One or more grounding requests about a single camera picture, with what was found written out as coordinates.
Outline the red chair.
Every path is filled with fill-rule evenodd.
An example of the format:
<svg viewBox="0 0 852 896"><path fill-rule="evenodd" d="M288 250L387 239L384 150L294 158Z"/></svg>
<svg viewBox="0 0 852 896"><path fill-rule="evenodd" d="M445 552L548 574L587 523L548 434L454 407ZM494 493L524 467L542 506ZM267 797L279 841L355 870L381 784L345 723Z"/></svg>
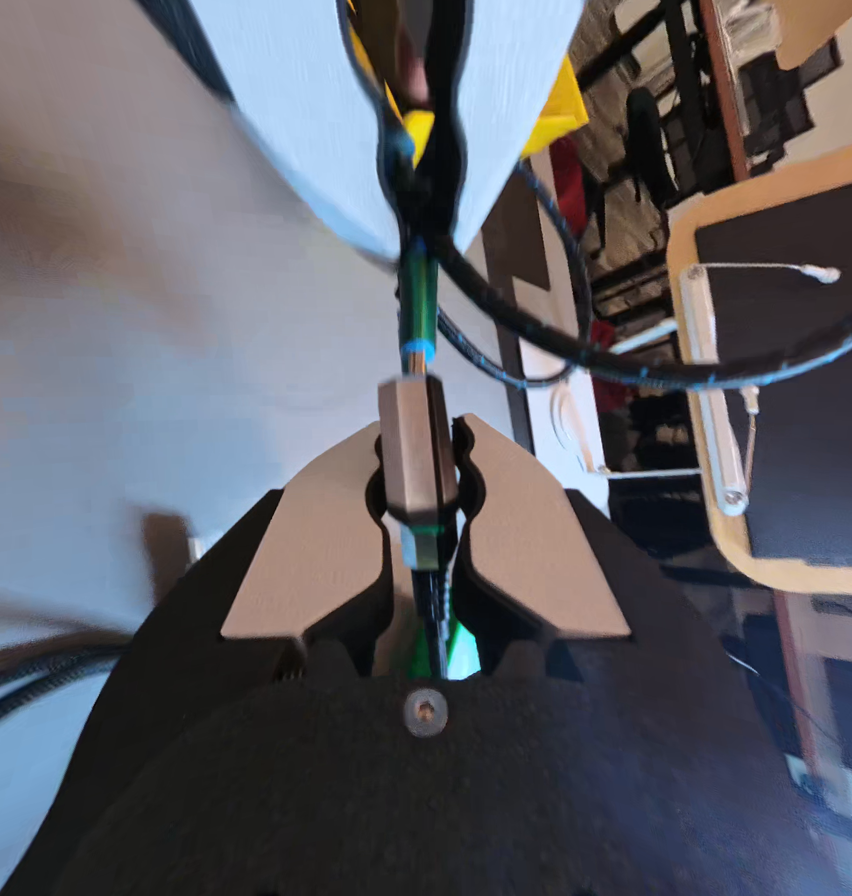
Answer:
<svg viewBox="0 0 852 896"><path fill-rule="evenodd" d="M583 233L588 226L597 185L581 162L577 145L570 136L555 140L549 157L556 191L556 205L571 230Z"/></svg>

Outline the black braided cable silver plug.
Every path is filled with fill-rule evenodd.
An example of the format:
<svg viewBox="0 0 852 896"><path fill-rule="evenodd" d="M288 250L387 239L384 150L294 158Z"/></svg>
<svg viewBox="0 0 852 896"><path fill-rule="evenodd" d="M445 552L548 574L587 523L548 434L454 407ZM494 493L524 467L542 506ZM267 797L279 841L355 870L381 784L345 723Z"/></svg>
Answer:
<svg viewBox="0 0 852 896"><path fill-rule="evenodd" d="M461 625L452 608L451 574L413 573L412 590L420 630L408 667L410 678L450 678L455 639ZM132 642L91 644L48 651L0 667L0 723L30 704L85 678L108 674Z"/></svg>

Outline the person's left hand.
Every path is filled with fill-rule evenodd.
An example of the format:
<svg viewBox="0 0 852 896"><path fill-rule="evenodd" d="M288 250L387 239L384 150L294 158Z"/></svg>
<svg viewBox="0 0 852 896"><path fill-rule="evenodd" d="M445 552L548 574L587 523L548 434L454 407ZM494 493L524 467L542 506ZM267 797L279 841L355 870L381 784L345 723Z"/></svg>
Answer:
<svg viewBox="0 0 852 896"><path fill-rule="evenodd" d="M405 28L395 35L394 62L396 80L407 104L417 109L432 108L430 86L424 59Z"/></svg>

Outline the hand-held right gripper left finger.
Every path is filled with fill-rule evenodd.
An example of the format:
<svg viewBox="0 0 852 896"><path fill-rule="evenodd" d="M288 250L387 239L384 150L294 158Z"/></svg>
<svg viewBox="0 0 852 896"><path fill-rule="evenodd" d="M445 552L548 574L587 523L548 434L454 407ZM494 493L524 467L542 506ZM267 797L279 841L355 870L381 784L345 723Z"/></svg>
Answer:
<svg viewBox="0 0 852 896"><path fill-rule="evenodd" d="M221 626L224 639L301 641L376 584L383 528L366 488L378 471L378 435L373 422L289 481Z"/></svg>

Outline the green plastic bin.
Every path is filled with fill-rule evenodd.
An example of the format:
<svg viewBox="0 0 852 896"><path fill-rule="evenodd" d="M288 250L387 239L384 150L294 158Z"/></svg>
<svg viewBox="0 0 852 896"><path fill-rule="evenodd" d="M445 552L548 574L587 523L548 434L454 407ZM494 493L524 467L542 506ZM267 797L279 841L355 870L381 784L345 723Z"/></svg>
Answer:
<svg viewBox="0 0 852 896"><path fill-rule="evenodd" d="M476 639L459 620L451 616L446 641L446 677L464 680L480 673L479 651Z"/></svg>

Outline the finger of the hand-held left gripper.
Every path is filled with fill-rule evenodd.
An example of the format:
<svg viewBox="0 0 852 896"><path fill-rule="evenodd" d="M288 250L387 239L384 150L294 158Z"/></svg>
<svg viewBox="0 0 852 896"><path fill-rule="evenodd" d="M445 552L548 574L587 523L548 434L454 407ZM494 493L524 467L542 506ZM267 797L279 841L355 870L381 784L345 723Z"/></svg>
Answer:
<svg viewBox="0 0 852 896"><path fill-rule="evenodd" d="M452 119L462 152L451 235L465 252L502 192L549 98L582 1L465 2Z"/></svg>
<svg viewBox="0 0 852 896"><path fill-rule="evenodd" d="M237 116L339 239L386 265L401 252L384 188L384 122L353 57L346 2L193 1Z"/></svg>

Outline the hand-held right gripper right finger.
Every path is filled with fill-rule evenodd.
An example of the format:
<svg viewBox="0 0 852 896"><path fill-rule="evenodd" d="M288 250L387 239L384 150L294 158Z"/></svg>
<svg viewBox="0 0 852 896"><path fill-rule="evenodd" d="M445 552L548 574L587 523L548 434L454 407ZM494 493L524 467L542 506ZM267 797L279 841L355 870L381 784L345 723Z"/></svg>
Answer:
<svg viewBox="0 0 852 896"><path fill-rule="evenodd" d="M456 618L479 643L625 639L631 634L560 482L472 413L454 420L465 513Z"/></svg>

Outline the black panel with wooden rim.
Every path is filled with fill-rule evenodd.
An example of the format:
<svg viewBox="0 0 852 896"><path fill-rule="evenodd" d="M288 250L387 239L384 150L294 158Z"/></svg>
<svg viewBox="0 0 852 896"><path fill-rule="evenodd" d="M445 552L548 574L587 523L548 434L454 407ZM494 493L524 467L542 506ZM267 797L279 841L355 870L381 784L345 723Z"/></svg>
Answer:
<svg viewBox="0 0 852 896"><path fill-rule="evenodd" d="M790 163L695 201L671 226L667 265L681 356L689 349L681 272L696 263L833 266L833 285L790 271L711 270L712 310L725 361L779 351L852 312L852 145ZM715 502L699 394L689 408L711 536L722 556L776 591L852 595L852 353L777 385L760 386L748 508ZM745 452L742 397L725 397Z"/></svg>

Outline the white tipped pin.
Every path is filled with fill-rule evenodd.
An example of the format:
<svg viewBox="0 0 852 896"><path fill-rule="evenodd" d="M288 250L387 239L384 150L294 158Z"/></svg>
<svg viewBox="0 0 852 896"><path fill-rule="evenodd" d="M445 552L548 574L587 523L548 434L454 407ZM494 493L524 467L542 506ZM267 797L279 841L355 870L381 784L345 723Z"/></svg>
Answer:
<svg viewBox="0 0 852 896"><path fill-rule="evenodd" d="M746 447L743 460L745 504L748 505L752 489L756 453L757 419L760 413L759 387L748 385L740 390L747 420Z"/></svg>
<svg viewBox="0 0 852 896"><path fill-rule="evenodd" d="M812 263L697 263L696 268L704 271L790 271L806 278L813 279L822 285L833 285L842 277L840 269L833 266L821 266Z"/></svg>

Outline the black HDMI cable green plug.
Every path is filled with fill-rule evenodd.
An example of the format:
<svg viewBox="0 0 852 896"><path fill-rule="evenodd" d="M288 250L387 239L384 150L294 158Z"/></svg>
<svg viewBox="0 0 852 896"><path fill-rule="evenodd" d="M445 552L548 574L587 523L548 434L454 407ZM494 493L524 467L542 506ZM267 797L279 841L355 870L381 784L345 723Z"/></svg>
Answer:
<svg viewBox="0 0 852 896"><path fill-rule="evenodd" d="M501 293L465 260L451 238L438 238L416 229L422 222L431 190L414 166L417 146L407 129L396 126L389 134L387 173L401 200L401 233L407 238L401 252L396 291L400 306L401 368L406 375L420 375L428 370L434 362L439 335L481 373L519 391L561 384L577 368L600 380L626 386L681 392L736 390L783 382L852 352L852 312L784 350L726 364L644 364L630 354L615 354L590 340L566 335L508 305ZM439 270L493 322L560 360L561 370L543 377L515 377L488 358L439 306Z"/></svg>

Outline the yellow plastic bin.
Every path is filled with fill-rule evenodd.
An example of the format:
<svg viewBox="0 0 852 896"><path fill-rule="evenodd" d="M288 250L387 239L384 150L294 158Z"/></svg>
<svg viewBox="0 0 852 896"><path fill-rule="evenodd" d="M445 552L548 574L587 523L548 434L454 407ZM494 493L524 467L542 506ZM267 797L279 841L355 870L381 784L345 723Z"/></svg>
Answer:
<svg viewBox="0 0 852 896"><path fill-rule="evenodd" d="M394 100L387 80L375 73L375 68L367 54L358 34L357 13L353 4L348 4L350 15L352 50L354 57L364 74L377 86L383 89L384 97L388 100L391 110L389 119L392 125L399 126L401 134L401 147L403 154L413 162L419 164L427 148L427 139L432 136L435 116L424 110L414 110L402 116ZM490 21L487 13L484 13L471 3L466 11L467 44L465 62L486 64L491 73L498 73L502 67L503 59L490 62L489 51L511 49L514 39L503 36L503 28L500 24ZM485 159L494 167L503 167L505 163L516 163L529 158L536 152L550 146L558 138L578 130L588 122L588 114L584 105L577 77L568 51L563 51L562 62L554 84L549 82L549 64L544 60L537 63L537 84L527 81L525 86L525 101L519 100L512 104L507 103L507 97L502 97L501 111L505 114L512 112L512 117L499 118L501 125L512 125L512 136L499 136L492 147L487 140L482 140L479 148L485 151ZM549 95L538 117L532 124L530 133L525 131L525 118L523 112L529 113L537 110L537 97L542 88L550 86Z"/></svg>

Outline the black HDMI switch box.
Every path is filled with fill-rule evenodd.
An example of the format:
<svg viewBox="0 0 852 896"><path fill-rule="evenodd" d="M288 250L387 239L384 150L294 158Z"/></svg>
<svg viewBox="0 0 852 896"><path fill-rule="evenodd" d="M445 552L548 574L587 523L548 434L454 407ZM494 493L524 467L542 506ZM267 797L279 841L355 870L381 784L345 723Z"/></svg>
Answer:
<svg viewBox="0 0 852 896"><path fill-rule="evenodd" d="M401 553L418 573L446 569L460 506L444 390L434 375L402 375L378 388L387 511L401 528Z"/></svg>

